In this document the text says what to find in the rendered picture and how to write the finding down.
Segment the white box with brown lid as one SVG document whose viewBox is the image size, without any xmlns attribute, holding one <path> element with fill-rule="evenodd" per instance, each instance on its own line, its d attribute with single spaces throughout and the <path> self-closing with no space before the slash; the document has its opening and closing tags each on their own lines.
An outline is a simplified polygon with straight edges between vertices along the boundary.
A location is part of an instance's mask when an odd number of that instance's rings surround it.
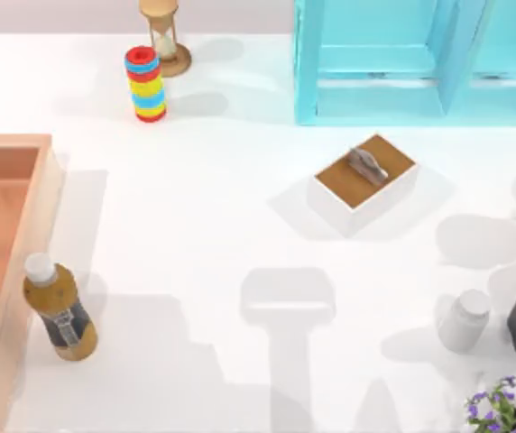
<svg viewBox="0 0 516 433">
<path fill-rule="evenodd" d="M 350 237 L 401 203 L 414 189 L 419 165 L 375 134 L 355 147 L 370 153 L 387 178 L 374 185 L 349 163 L 346 153 L 309 182 L 307 203 L 339 234 Z"/>
</svg>

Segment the stack of coloured rings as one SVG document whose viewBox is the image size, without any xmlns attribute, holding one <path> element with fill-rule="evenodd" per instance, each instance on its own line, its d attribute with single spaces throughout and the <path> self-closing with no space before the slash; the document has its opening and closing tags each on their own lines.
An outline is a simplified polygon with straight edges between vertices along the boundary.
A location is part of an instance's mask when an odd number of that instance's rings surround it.
<svg viewBox="0 0 516 433">
<path fill-rule="evenodd" d="M 150 46 L 134 46 L 126 52 L 124 66 L 136 117 L 145 123 L 162 119 L 167 106 L 157 52 Z"/>
</svg>

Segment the light blue rack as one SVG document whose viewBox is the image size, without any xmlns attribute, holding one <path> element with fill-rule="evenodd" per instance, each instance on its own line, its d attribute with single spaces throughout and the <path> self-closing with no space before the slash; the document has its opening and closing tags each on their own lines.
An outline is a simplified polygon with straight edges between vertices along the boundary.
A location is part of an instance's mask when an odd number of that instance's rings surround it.
<svg viewBox="0 0 516 433">
<path fill-rule="evenodd" d="M 516 126 L 516 0 L 294 0 L 304 125 Z"/>
</svg>

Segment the wooden hourglass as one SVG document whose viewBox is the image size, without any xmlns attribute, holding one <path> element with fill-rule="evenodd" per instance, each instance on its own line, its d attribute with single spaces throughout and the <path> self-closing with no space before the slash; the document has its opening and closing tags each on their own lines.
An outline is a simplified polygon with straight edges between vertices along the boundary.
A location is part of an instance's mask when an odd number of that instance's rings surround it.
<svg viewBox="0 0 516 433">
<path fill-rule="evenodd" d="M 178 42 L 175 14 L 178 0 L 139 0 L 141 14 L 148 21 L 151 44 L 161 61 L 161 74 L 172 78 L 191 65 L 189 49 Z"/>
</svg>

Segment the brown bottle with white cap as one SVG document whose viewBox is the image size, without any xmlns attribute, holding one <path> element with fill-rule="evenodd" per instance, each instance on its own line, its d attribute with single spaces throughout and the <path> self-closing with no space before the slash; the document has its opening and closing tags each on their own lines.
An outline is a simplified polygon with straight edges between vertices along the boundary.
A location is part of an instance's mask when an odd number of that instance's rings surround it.
<svg viewBox="0 0 516 433">
<path fill-rule="evenodd" d="M 56 354 L 81 361 L 97 348 L 97 330 L 78 295 L 73 273 L 46 253 L 32 253 L 24 262 L 23 295 L 37 312 Z"/>
</svg>

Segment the purple flowering plant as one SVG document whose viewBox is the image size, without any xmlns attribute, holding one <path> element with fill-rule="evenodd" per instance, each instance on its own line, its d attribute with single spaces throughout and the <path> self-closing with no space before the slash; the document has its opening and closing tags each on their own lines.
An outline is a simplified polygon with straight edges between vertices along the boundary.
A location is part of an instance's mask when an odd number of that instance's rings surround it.
<svg viewBox="0 0 516 433">
<path fill-rule="evenodd" d="M 465 426 L 461 433 L 516 433 L 516 376 L 465 400 Z"/>
</svg>

